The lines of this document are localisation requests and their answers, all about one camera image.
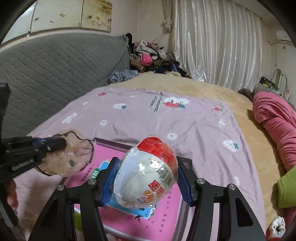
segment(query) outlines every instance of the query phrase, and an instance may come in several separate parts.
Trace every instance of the ceiling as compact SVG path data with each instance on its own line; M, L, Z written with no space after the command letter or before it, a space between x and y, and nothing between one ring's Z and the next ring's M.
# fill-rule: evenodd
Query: ceiling
M233 2L252 11L261 18L261 21L269 27L280 26L279 21L263 7L257 0L232 0Z

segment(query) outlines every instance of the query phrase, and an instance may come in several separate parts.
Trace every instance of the beige blanket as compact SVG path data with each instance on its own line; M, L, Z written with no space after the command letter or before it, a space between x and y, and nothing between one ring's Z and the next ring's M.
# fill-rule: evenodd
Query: beige blanket
M132 80L113 84L112 87L150 89L179 95L204 97L227 103L247 140L257 168L264 198L266 226L269 226L277 215L283 215L282 211L278 209L276 182L285 174L285 169L276 147L264 129L255 123L252 115L252 103L247 97L217 85L154 73L140 74Z

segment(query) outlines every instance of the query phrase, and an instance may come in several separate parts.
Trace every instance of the gray quilted headboard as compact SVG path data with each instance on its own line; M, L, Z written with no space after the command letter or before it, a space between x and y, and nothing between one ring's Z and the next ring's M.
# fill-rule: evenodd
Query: gray quilted headboard
M111 71L129 69L124 36L56 34L0 52L0 82L12 91L2 137L25 136L70 101L106 86Z

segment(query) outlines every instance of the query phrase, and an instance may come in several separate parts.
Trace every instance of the metal screw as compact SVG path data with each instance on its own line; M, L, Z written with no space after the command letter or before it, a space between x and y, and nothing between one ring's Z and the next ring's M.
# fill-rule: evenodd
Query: metal screw
M228 187L232 191L234 191L237 188L234 184L230 184Z
M57 186L57 190L58 190L58 191L61 191L61 190L63 190L64 188L65 188L64 185L58 185L58 186Z
M198 184L204 184L205 183L205 180L203 178L198 178L197 179L197 183Z
M89 183L90 185L94 185L94 184L96 184L96 179L94 179L94 178L89 179L88 183Z

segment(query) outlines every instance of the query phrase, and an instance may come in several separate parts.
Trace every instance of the pink clothing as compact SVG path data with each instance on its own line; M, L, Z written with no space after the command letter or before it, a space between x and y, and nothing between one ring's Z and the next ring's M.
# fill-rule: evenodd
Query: pink clothing
M283 98L259 92L253 98L253 116L276 145L289 171L296 165L296 112Z
M141 56L141 65L150 66L152 64L152 57L150 54L142 53Z

